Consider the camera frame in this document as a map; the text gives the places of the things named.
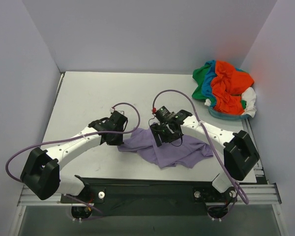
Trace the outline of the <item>purple t shirt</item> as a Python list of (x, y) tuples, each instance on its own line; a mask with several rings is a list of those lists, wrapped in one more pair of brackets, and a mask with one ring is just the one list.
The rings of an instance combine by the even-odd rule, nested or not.
[(176, 140), (172, 144), (163, 143), (158, 147), (151, 130), (142, 128), (138, 128), (129, 139), (124, 140), (118, 150), (137, 153), (145, 161), (161, 169), (176, 165), (191, 169), (200, 161), (213, 157), (213, 151), (208, 144), (186, 135), (182, 140)]

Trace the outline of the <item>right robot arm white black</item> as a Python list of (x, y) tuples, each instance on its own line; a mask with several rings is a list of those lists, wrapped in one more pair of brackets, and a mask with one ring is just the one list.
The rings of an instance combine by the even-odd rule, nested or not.
[(222, 168), (208, 188), (208, 196), (214, 201), (223, 198), (231, 187), (238, 190), (238, 182), (246, 178), (260, 159), (250, 135), (244, 130), (224, 130), (198, 119), (186, 110), (174, 113), (164, 106), (153, 109), (152, 114), (158, 121), (150, 125), (158, 147), (183, 140), (184, 136), (209, 144)]

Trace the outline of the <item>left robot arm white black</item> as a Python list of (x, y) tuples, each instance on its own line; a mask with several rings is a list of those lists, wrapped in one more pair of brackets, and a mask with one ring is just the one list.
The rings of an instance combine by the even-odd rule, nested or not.
[(61, 175), (61, 170), (76, 157), (87, 150), (103, 143), (111, 146), (123, 144), (122, 132), (128, 123), (128, 118), (118, 111), (110, 117), (92, 121), (75, 140), (66, 141), (54, 147), (42, 150), (34, 148), (28, 156), (20, 180), (36, 196), (45, 200), (55, 193), (72, 195), (76, 201), (82, 203), (89, 198), (86, 183), (76, 175)]

